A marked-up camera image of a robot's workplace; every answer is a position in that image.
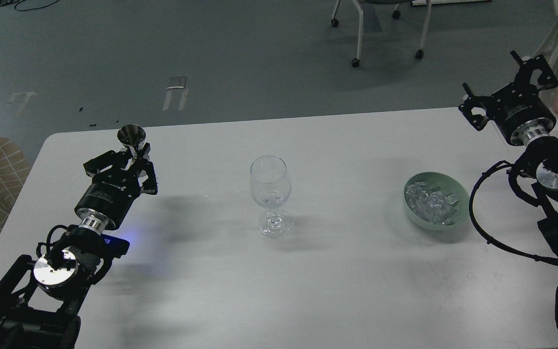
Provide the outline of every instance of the gray floor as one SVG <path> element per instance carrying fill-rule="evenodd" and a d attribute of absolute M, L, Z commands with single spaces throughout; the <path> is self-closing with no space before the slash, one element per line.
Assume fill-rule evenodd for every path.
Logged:
<path fill-rule="evenodd" d="M 354 69 L 357 12 L 344 0 L 341 24 L 332 28 L 333 5 L 61 0 L 26 13 L 0 7 L 0 136 L 33 162 L 56 132 L 457 106 L 462 82 L 480 95 L 510 82 L 517 66 L 509 51 L 533 54 L 554 24 L 550 0 L 436 5 L 419 61 L 425 7 L 403 5 L 400 20 L 390 17 L 392 7 L 367 7 L 363 58 Z M 182 91 L 175 91 L 163 111 L 168 79 L 182 75 L 186 107 L 178 110 Z"/>

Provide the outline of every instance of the glass stem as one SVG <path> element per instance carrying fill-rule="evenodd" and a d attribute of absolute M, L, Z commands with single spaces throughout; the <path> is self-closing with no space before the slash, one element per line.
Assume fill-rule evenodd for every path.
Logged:
<path fill-rule="evenodd" d="M 270 219 L 270 225 L 272 225 L 273 227 L 276 227 L 277 225 L 281 224 L 281 217 L 279 216 L 273 216 Z"/>

